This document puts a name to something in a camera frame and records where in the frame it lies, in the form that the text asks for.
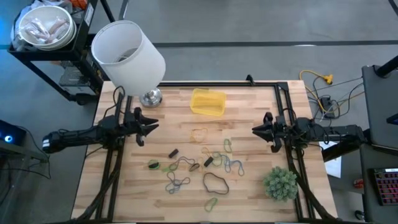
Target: succulent plant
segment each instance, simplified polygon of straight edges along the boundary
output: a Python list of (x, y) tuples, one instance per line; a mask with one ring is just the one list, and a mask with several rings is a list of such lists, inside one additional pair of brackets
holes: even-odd
[(280, 167), (272, 168), (271, 173), (264, 178), (266, 195), (275, 201), (287, 201), (297, 195), (296, 175), (293, 172)]

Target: white lampshade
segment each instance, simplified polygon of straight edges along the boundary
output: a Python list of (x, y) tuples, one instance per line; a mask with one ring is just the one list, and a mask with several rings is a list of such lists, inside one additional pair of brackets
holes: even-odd
[(131, 21), (112, 22), (102, 28), (91, 51), (109, 79), (115, 86), (123, 86), (127, 95), (148, 93), (163, 79), (163, 56)]

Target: wooden table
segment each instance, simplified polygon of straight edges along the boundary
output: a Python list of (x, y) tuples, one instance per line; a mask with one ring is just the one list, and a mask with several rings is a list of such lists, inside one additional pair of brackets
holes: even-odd
[[(287, 81), (293, 109), (297, 116), (311, 118), (312, 114), (302, 81)], [(149, 118), (159, 119), (160, 125), (145, 139), (145, 146), (139, 147), (135, 136), (126, 139), (123, 163), (115, 204), (114, 222), (274, 222), (297, 221), (294, 204), (274, 202), (264, 193), (262, 180), (275, 166), (287, 168), (284, 147), (278, 153), (271, 153), (271, 143), (267, 143), (251, 132), (251, 128), (262, 124), (265, 112), (277, 115), (277, 104), (273, 88), (269, 87), (210, 87), (227, 94), (226, 109), (222, 117), (193, 114), (189, 107), (192, 87), (162, 87), (163, 102), (158, 108), (142, 108)], [(102, 119), (107, 108), (113, 105), (114, 85), (105, 82), (95, 116), (95, 124)], [(132, 108), (141, 106), (138, 97)], [(190, 139), (193, 129), (206, 128), (208, 133), (201, 143)], [(203, 147), (211, 152), (224, 152), (224, 139), (232, 142), (232, 160), (243, 162), (244, 176), (238, 175), (238, 167), (233, 166), (227, 174), (223, 167), (210, 165), (189, 172), (189, 166), (181, 162), (175, 171), (177, 179), (189, 177), (190, 184), (181, 186), (176, 194), (169, 194), (165, 186), (170, 182), (161, 169), (175, 162), (167, 156), (178, 149), (177, 158), (185, 156), (197, 161), (206, 160)], [(88, 147), (88, 153), (98, 145)], [(100, 150), (84, 163), (80, 184), (76, 195), (72, 217), (78, 217), (91, 203), (101, 185), (106, 150)], [(149, 170), (151, 159), (160, 162), (159, 170)], [(305, 150), (310, 188), (328, 210), (337, 217), (322, 154), (318, 147), (309, 146)], [(229, 194), (207, 193), (203, 186), (203, 174), (214, 172), (226, 179)], [(224, 189), (222, 184), (210, 186)], [(305, 201), (301, 192), (303, 210)], [(212, 197), (218, 204), (212, 212), (206, 212), (204, 204)], [(105, 200), (103, 215), (108, 210)]]

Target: silver lamp base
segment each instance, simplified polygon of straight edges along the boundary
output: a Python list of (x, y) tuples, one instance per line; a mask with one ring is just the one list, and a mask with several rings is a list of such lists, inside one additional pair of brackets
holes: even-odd
[(139, 97), (139, 101), (146, 108), (155, 108), (162, 102), (162, 93), (158, 88), (151, 90)]

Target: concrete floor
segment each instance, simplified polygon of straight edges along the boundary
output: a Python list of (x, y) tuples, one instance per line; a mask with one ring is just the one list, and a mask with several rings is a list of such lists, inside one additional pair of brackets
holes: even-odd
[[(30, 0), (5, 6), (0, 2), (0, 45), (9, 43), (14, 16)], [(109, 1), (114, 15), (121, 0)], [(133, 0), (126, 19), (138, 23), (153, 42), (393, 40), (398, 17), (385, 0)], [(99, 6), (91, 32), (108, 23)], [(166, 59), (164, 80), (296, 80), (303, 69), (332, 73), (334, 82), (361, 76), (363, 65), (382, 64), (396, 56), (397, 45), (338, 47), (229, 47), (161, 49)], [(90, 127), (96, 104), (78, 106), (63, 99), (23, 64), (0, 50), (0, 119), (22, 125), (40, 142), (51, 131)], [(47, 62), (39, 67), (57, 80), (62, 71)], [(305, 82), (312, 84), (311, 75)], [(360, 81), (322, 90), (340, 98)], [(368, 128), (365, 100), (351, 102), (350, 112), (333, 125), (357, 124)], [(16, 198), (17, 210), (9, 223), (47, 223), (68, 220), (76, 194), (85, 147), (51, 156), (52, 180), (26, 174)], [(350, 186), (361, 176), (359, 154), (343, 157), (343, 180)], [(339, 182), (330, 177), (332, 187)], [(360, 194), (333, 189), (338, 215), (355, 220)]]

